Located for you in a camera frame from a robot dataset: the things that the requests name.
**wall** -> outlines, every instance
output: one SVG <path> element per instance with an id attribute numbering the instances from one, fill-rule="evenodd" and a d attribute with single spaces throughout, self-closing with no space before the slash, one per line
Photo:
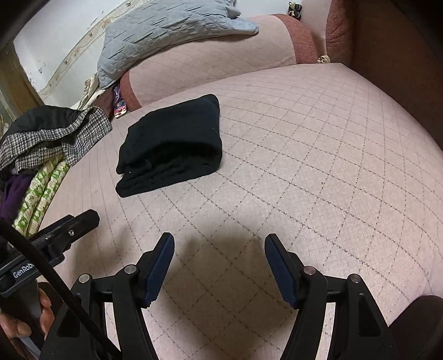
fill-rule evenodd
<path id="1" fill-rule="evenodd" d="M 77 103 L 97 71 L 107 24 L 148 0 L 51 0 L 14 40 L 31 84 L 48 105 Z M 237 0 L 243 17 L 286 13 L 286 0 Z"/>

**blue gripper pad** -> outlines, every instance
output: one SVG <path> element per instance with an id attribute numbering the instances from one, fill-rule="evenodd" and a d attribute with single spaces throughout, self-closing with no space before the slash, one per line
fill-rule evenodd
<path id="1" fill-rule="evenodd" d="M 289 303 L 293 308 L 297 301 L 294 292 L 294 278 L 286 266 L 273 239 L 269 235 L 264 240 L 264 254 L 266 255 L 269 267 L 274 274 L 274 279 L 276 280 L 283 300 Z"/>
<path id="2" fill-rule="evenodd" d="M 169 233 L 163 234 L 162 238 L 164 236 L 166 236 L 166 239 L 164 239 L 163 244 L 160 244 L 162 239 L 159 240 L 159 245 L 161 245 L 161 248 L 154 249 L 154 252 L 157 252 L 158 255 L 154 260 L 154 265 L 152 266 L 151 272 L 147 279 L 147 291 L 145 296 L 147 306 L 150 306 L 153 301 L 157 300 L 160 289 L 163 285 L 163 281 L 166 277 L 166 273 L 169 269 L 169 265 L 171 264 L 172 257 L 174 256 L 174 237 Z"/>

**human hand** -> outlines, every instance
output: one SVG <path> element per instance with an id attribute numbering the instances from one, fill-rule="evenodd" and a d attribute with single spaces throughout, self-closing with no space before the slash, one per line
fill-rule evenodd
<path id="1" fill-rule="evenodd" d="M 39 296 L 40 304 L 42 306 L 40 327 L 45 334 L 46 339 L 49 329 L 54 322 L 54 313 L 51 310 L 51 300 L 49 300 L 48 296 L 42 289 L 39 289 Z M 0 325 L 17 352 L 27 360 L 35 360 L 20 342 L 20 338 L 31 335 L 31 328 L 28 324 L 25 324 L 6 313 L 0 313 Z"/>

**finger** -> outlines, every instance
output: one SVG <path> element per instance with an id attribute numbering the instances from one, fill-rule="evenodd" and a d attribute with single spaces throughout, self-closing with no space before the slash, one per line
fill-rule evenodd
<path id="1" fill-rule="evenodd" d="M 9 339 L 15 337 L 27 337 L 31 334 L 31 328 L 28 324 L 14 319 L 12 316 L 5 313 L 0 314 L 0 325 Z"/>
<path id="2" fill-rule="evenodd" d="M 51 308 L 43 308 L 42 315 L 40 316 L 40 327 L 45 336 L 49 333 L 49 329 L 51 328 L 54 319 L 55 316 Z"/>
<path id="3" fill-rule="evenodd" d="M 42 289 L 39 289 L 39 297 L 40 304 L 42 304 L 44 308 L 50 308 L 52 306 L 51 300 Z"/>

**beige cloth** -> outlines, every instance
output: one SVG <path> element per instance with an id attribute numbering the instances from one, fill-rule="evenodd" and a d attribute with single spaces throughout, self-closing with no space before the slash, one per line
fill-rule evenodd
<path id="1" fill-rule="evenodd" d="M 83 96 L 78 102 L 77 110 L 85 110 L 92 106 L 92 103 L 105 91 L 98 88 L 99 81 L 98 75 L 95 73 L 88 80 L 85 81 L 85 89 L 83 90 Z"/>
<path id="2" fill-rule="evenodd" d="M 329 58 L 328 55 L 322 55 L 317 60 L 317 63 L 318 64 L 330 64 L 331 63 L 331 59 Z"/>
<path id="3" fill-rule="evenodd" d="M 218 172 L 121 199 L 118 150 L 151 110 L 213 93 L 221 104 Z M 391 323 L 415 298 L 443 296 L 443 153 L 395 101 L 341 64 L 239 75 L 170 96 L 115 123 L 67 174 L 44 224 L 90 208 L 97 230 L 57 267 L 112 275 L 163 231 L 175 255 L 143 310 L 161 359 L 279 359 L 296 311 L 282 301 L 263 241 L 275 232 L 324 274 L 360 274 Z M 318 359 L 326 359 L 327 308 Z M 113 313 L 106 308 L 116 340 Z"/>

